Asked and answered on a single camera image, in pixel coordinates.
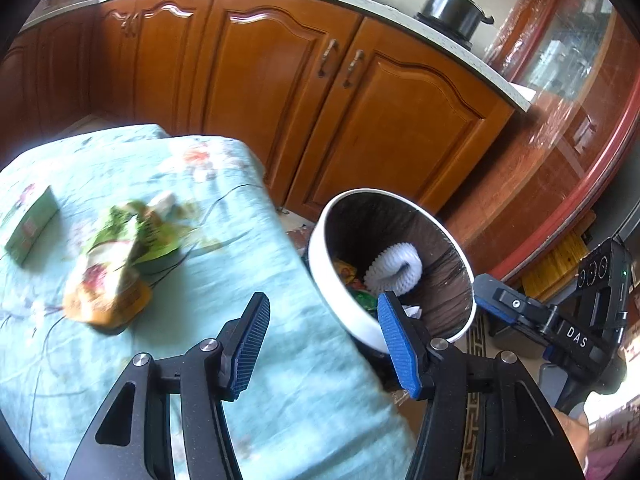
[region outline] cooking pot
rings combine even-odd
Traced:
[[[463,41],[471,40],[480,22],[494,23],[494,17],[485,16],[473,0],[427,0],[418,12],[418,19],[433,23],[435,28],[443,28]]]

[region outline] metal screw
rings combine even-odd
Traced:
[[[516,354],[514,354],[513,352],[509,352],[508,350],[500,354],[500,359],[502,359],[508,365],[512,365],[518,360]]]
[[[144,366],[149,362],[149,354],[136,354],[133,356],[134,366]]]
[[[200,350],[202,350],[203,352],[211,352],[212,350],[218,348],[218,342],[213,338],[209,338],[201,341],[199,346]]]
[[[434,350],[446,350],[449,347],[449,343],[446,339],[441,337],[434,337],[431,340],[431,348]]]

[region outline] trash can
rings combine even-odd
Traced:
[[[424,209],[379,189],[352,189],[335,196],[322,210],[309,240],[311,275],[329,307],[347,331],[374,353],[388,354],[378,320],[364,310],[342,284],[332,260],[357,269],[362,279],[386,248],[408,242],[422,261],[417,285],[399,297],[419,305],[421,321],[433,336],[454,342],[468,330],[476,313],[473,274],[459,245]]]

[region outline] cabinet door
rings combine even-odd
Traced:
[[[0,170],[42,142],[36,96],[37,27],[15,38],[0,63]]]
[[[95,8],[44,22],[38,42],[38,102],[44,136],[55,136],[89,113],[89,58]]]
[[[215,0],[192,101],[192,132],[245,142],[282,205],[361,16],[319,0]]]
[[[316,219],[336,194],[375,187],[435,213],[512,112],[454,60],[367,18],[327,96],[286,207]]]
[[[133,119],[185,133],[202,32],[212,0],[138,0]]]
[[[91,59],[91,109],[115,124],[131,117],[133,48],[130,20],[136,0],[100,4],[95,15]]]

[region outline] tiled floor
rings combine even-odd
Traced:
[[[302,256],[306,250],[306,245],[309,242],[309,237],[311,236],[311,231],[315,223],[286,209],[279,211],[278,217],[280,218],[282,228],[287,235],[289,235],[291,243],[293,243],[298,254]]]

